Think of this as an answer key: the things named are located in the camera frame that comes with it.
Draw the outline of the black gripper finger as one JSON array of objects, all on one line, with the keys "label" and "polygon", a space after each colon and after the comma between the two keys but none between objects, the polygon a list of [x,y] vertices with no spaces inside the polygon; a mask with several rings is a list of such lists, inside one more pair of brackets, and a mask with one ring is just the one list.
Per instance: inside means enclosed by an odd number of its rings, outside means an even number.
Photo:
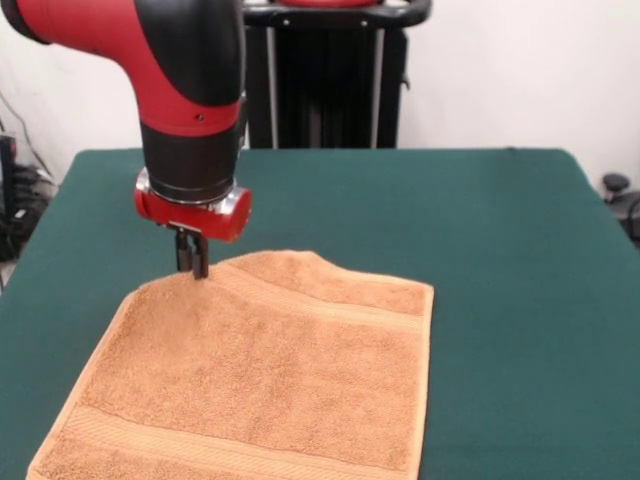
[{"label": "black gripper finger", "polygon": [[203,236],[193,236],[193,276],[195,279],[206,279],[209,272],[208,241]]},{"label": "black gripper finger", "polygon": [[177,230],[175,234],[176,264],[179,272],[190,272],[192,266],[192,250],[187,232]]}]

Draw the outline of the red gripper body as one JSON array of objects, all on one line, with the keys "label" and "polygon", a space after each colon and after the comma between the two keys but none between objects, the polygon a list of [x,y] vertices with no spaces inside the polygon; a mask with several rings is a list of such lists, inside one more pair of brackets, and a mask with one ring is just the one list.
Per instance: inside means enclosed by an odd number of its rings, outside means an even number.
[{"label": "red gripper body", "polygon": [[220,202],[187,205],[169,202],[158,195],[136,188],[134,204],[142,218],[163,227],[177,227],[199,233],[207,239],[234,242],[248,224],[252,192],[234,187]]}]

